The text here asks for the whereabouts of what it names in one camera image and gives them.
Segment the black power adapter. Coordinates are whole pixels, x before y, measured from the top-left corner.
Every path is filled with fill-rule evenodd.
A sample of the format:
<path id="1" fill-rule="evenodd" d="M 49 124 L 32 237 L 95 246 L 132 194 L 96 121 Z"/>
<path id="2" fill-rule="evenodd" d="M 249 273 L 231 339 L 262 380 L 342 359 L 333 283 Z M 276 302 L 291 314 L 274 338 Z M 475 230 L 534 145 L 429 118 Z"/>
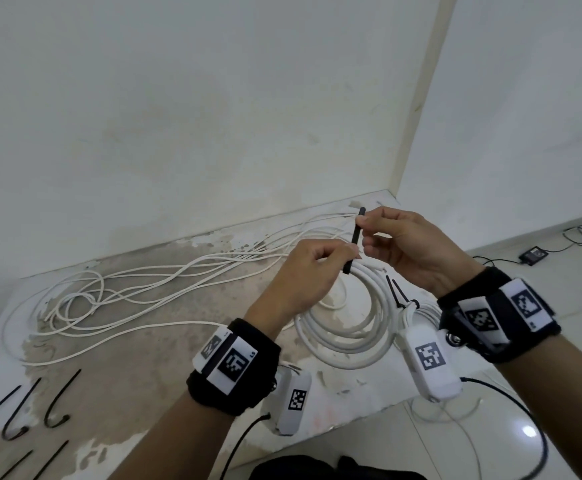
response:
<path id="1" fill-rule="evenodd" d="M 540 248 L 538 246 L 534 246 L 520 254 L 518 256 L 519 262 L 526 266 L 535 266 L 540 261 L 545 259 L 549 256 L 550 252 Z"/>

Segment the person's right forearm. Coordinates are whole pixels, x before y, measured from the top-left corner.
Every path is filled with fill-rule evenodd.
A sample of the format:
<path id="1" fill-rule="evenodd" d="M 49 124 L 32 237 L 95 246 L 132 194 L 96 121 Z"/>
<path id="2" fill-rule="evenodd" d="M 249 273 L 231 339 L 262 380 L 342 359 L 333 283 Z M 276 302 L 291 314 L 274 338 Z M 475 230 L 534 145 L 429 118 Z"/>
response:
<path id="1" fill-rule="evenodd" d="M 557 335 L 496 368 L 582 480 L 582 351 Z"/>

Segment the black wristband with markers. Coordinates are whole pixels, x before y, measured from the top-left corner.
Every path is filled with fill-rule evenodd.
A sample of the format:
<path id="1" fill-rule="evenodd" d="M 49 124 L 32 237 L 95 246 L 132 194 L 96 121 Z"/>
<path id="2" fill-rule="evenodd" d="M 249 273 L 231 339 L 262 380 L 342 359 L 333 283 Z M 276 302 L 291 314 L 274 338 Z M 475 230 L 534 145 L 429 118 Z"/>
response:
<path id="1" fill-rule="evenodd" d="M 555 313 L 522 278 L 486 267 L 467 283 L 438 299 L 440 329 L 489 363 L 500 364 L 561 334 Z"/>
<path id="2" fill-rule="evenodd" d="M 271 393 L 280 352 L 262 331 L 235 319 L 194 357 L 188 392 L 196 403 L 238 417 Z"/>

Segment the person's right hand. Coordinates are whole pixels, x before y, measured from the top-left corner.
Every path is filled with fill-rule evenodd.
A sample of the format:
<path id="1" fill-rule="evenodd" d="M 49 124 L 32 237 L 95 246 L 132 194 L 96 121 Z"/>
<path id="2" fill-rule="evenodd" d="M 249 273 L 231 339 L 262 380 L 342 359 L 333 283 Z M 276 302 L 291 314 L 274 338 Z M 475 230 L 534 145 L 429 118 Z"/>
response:
<path id="1" fill-rule="evenodd" d="M 402 261 L 393 269 L 436 298 L 453 292 L 485 269 L 415 212 L 378 207 L 357 216 L 356 225 L 362 236 L 381 233 L 394 238 L 402 250 Z"/>

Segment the person's left forearm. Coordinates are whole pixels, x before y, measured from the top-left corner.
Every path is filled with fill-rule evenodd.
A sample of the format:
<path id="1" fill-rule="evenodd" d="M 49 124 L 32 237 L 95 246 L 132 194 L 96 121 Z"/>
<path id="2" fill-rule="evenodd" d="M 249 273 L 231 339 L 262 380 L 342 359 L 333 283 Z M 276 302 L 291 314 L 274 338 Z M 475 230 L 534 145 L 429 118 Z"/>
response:
<path id="1" fill-rule="evenodd" d="M 184 392 L 108 480 L 207 480 L 235 419 Z"/>

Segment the black right wristband with markers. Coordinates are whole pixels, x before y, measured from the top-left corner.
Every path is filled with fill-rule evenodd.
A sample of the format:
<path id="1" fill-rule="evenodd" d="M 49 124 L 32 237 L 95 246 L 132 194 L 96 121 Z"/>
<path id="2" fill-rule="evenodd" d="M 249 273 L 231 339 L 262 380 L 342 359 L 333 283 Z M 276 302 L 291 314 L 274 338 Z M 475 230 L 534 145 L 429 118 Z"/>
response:
<path id="1" fill-rule="evenodd" d="M 486 267 L 467 283 L 438 299 L 440 329 L 489 363 L 500 364 L 561 334 L 555 313 L 522 278 Z"/>

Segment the black left wristband with markers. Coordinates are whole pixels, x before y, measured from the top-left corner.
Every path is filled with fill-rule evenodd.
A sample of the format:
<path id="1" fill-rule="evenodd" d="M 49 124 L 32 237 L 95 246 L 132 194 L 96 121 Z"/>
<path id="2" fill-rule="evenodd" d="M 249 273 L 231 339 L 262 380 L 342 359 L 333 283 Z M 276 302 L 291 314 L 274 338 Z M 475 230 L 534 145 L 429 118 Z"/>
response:
<path id="1" fill-rule="evenodd" d="M 188 392 L 196 403 L 238 417 L 271 393 L 280 352 L 262 331 L 235 319 L 194 357 Z"/>

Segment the person's black clothing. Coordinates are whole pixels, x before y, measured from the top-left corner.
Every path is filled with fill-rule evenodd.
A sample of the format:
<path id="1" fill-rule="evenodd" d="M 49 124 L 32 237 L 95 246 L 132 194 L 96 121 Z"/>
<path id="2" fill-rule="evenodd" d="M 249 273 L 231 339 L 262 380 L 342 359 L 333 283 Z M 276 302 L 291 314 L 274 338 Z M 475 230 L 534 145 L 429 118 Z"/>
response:
<path id="1" fill-rule="evenodd" d="M 335 467 L 307 455 L 281 456 L 256 466 L 248 480 L 427 480 L 411 470 L 390 470 L 360 465 L 341 456 Z"/>

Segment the row of hooked black ties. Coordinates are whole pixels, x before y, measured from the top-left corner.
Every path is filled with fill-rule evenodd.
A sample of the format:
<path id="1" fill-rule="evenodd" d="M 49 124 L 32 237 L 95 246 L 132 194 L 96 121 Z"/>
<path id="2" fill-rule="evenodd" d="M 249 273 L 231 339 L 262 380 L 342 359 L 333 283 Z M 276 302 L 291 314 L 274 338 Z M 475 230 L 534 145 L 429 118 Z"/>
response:
<path id="1" fill-rule="evenodd" d="M 73 384 L 75 379 L 77 379 L 77 377 L 79 377 L 81 373 L 82 369 L 78 369 L 77 371 L 75 371 L 75 373 L 73 373 L 70 379 L 68 379 L 68 381 L 63 385 L 60 391 L 52 399 L 42 419 L 42 424 L 44 428 L 57 429 L 71 420 L 72 416 L 70 414 L 64 414 L 60 420 L 57 420 L 55 422 L 51 421 L 50 416 L 58 400 L 64 395 L 66 390 L 71 386 L 71 384 Z M 23 425 L 22 427 L 19 428 L 19 430 L 16 431 L 12 428 L 12 423 L 17 418 L 18 414 L 23 409 L 24 405 L 28 402 L 29 398 L 33 395 L 34 392 L 36 392 L 36 389 L 39 386 L 41 380 L 42 380 L 41 378 L 38 378 L 33 382 L 33 384 L 29 387 L 29 389 L 27 390 L 23 398 L 20 400 L 18 405 L 15 407 L 13 412 L 10 414 L 8 419 L 5 421 L 3 427 L 0 430 L 0 438 L 2 439 L 2 441 L 13 442 L 21 438 L 22 436 L 28 434 L 31 431 L 31 427 L 29 425 Z M 15 395 L 15 393 L 20 391 L 21 388 L 22 388 L 21 385 L 14 387 L 13 390 L 11 390 L 9 393 L 7 393 L 6 396 L 0 399 L 0 407 L 3 404 L 5 404 L 7 400 L 9 400 L 13 395 Z M 62 444 L 55 450 L 55 452 L 52 453 L 52 455 L 46 460 L 46 462 L 39 468 L 39 470 L 31 478 L 31 480 L 45 480 L 42 478 L 43 475 L 48 470 L 48 468 L 50 468 L 50 466 L 55 462 L 55 460 L 61 455 L 61 453 L 64 450 L 66 450 L 69 443 L 70 441 L 68 439 L 63 441 Z M 2 475 L 0 476 L 0 480 L 10 480 L 10 476 L 23 464 L 25 460 L 29 459 L 33 455 L 34 451 L 35 450 L 31 448 L 22 457 L 20 457 L 13 464 L 11 464 L 11 466 L 9 466 L 9 468 L 4 473 L 2 473 Z"/>

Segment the person's left hand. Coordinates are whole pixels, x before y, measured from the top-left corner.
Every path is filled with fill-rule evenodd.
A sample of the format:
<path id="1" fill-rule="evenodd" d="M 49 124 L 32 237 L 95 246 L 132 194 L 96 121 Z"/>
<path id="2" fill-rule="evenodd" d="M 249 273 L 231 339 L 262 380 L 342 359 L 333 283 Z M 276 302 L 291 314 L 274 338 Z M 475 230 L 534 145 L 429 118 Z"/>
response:
<path id="1" fill-rule="evenodd" d="M 296 315 L 327 296 L 316 294 L 316 259 L 319 256 L 355 256 L 359 248 L 339 239 L 303 239 L 287 256 L 273 280 L 247 310 L 244 321 L 276 339 Z"/>

